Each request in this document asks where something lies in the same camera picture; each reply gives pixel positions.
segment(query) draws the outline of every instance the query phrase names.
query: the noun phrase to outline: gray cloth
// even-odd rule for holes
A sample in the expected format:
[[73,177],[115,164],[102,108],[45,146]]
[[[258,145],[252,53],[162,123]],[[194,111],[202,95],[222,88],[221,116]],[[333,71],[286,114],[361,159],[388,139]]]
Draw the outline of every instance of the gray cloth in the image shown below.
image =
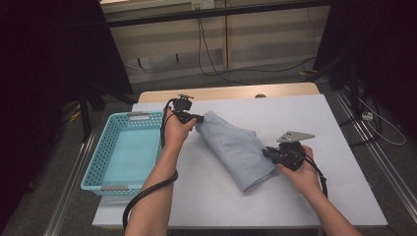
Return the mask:
[[264,157],[265,146],[254,131],[236,128],[212,111],[205,114],[205,122],[198,124],[196,130],[242,192],[276,173],[276,165]]

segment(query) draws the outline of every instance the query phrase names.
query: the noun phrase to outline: human hand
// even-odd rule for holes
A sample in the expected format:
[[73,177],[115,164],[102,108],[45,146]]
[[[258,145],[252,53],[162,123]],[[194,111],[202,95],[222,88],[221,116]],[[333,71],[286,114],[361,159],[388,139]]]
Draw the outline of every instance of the human hand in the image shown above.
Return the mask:
[[[310,147],[303,146],[303,149],[306,155],[313,158],[313,150]],[[292,171],[281,164],[278,164],[278,169],[291,180],[294,187],[304,197],[309,197],[317,191],[321,192],[317,171],[307,161],[304,161],[303,165],[296,171]]]
[[196,125],[197,119],[194,118],[187,124],[182,124],[168,107],[165,116],[164,138],[166,146],[180,147],[187,139],[191,129]]

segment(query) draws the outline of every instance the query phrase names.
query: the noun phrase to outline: metal bracket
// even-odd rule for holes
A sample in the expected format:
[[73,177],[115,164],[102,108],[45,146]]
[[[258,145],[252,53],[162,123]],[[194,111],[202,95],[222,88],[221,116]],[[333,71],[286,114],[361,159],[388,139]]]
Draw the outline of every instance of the metal bracket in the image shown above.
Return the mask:
[[314,135],[304,134],[294,131],[287,131],[284,135],[279,137],[276,141],[278,143],[293,143],[302,140],[308,140],[314,138]]

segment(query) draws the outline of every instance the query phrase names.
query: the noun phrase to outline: electrical outlet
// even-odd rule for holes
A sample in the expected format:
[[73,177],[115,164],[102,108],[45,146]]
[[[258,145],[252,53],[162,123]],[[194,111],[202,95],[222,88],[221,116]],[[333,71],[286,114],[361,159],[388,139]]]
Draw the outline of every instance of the electrical outlet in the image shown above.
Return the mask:
[[202,9],[212,9],[214,8],[214,0],[203,0]]
[[202,1],[193,1],[191,2],[191,10],[196,11],[203,9]]
[[372,121],[374,119],[374,114],[370,111],[364,111],[362,113],[362,120]]

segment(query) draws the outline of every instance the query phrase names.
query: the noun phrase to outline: forearm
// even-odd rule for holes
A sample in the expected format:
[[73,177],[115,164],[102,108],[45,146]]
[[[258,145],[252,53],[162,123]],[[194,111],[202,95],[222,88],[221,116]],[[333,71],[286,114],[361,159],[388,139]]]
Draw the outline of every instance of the forearm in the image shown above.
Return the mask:
[[[181,146],[166,146],[142,190],[171,178]],[[172,204],[173,183],[156,190],[132,208],[125,235],[166,235]]]
[[316,212],[322,227],[328,236],[361,235],[322,192],[316,191],[314,193],[305,194],[304,196]]

